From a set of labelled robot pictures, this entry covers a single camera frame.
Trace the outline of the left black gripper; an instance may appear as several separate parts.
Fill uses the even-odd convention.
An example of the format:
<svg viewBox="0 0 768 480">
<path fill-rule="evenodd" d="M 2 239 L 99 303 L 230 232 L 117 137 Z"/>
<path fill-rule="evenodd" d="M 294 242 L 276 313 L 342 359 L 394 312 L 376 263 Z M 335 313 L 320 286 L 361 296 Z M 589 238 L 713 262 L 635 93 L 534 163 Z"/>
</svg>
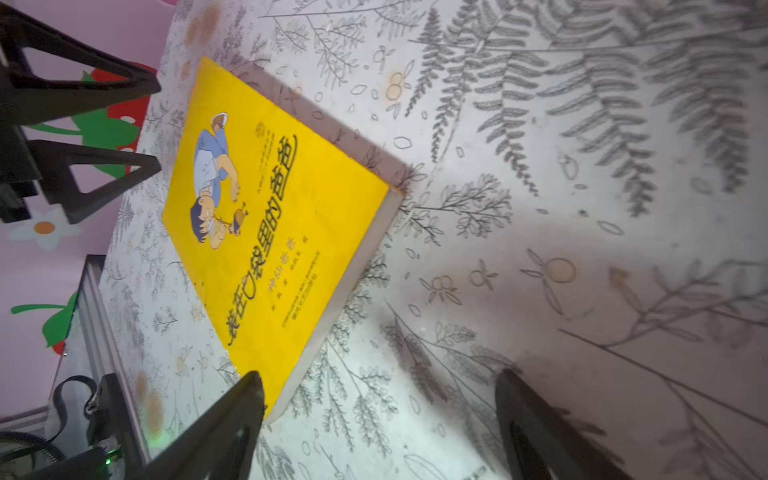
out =
<svg viewBox="0 0 768 480">
<path fill-rule="evenodd" d="M 110 72 L 111 82 L 45 79 L 25 51 Z M 156 75 L 80 42 L 9 6 L 1 7 L 1 220 L 30 217 L 24 199 L 37 194 L 78 224 L 161 171 L 156 157 L 135 152 L 32 140 L 21 127 L 129 102 L 161 91 Z"/>
</svg>

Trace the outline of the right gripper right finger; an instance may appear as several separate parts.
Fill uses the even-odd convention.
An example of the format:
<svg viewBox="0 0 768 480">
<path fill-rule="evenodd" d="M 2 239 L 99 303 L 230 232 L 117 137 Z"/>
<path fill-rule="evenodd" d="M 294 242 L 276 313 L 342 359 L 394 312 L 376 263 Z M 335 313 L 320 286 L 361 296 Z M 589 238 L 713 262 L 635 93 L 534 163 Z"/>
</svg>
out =
<svg viewBox="0 0 768 480">
<path fill-rule="evenodd" d="M 496 379 L 496 414 L 513 479 L 627 479 L 514 371 Z"/>
</svg>

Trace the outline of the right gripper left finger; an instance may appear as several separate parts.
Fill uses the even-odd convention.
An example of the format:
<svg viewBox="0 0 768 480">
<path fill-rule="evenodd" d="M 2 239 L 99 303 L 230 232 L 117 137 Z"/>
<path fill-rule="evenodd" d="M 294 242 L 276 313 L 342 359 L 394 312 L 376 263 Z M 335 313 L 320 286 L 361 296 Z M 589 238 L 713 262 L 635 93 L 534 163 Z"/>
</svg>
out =
<svg viewBox="0 0 768 480">
<path fill-rule="evenodd" d="M 136 479 L 246 479 L 264 420 L 258 372 L 243 376 Z"/>
</svg>

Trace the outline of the yellow cover book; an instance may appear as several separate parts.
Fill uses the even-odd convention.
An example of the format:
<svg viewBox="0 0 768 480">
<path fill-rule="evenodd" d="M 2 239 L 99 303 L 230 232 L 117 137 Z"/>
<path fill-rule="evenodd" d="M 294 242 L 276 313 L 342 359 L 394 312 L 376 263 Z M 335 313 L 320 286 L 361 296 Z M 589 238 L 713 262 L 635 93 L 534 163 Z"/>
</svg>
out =
<svg viewBox="0 0 768 480">
<path fill-rule="evenodd" d="M 229 359 L 286 410 L 402 193 L 209 58 L 162 219 Z"/>
</svg>

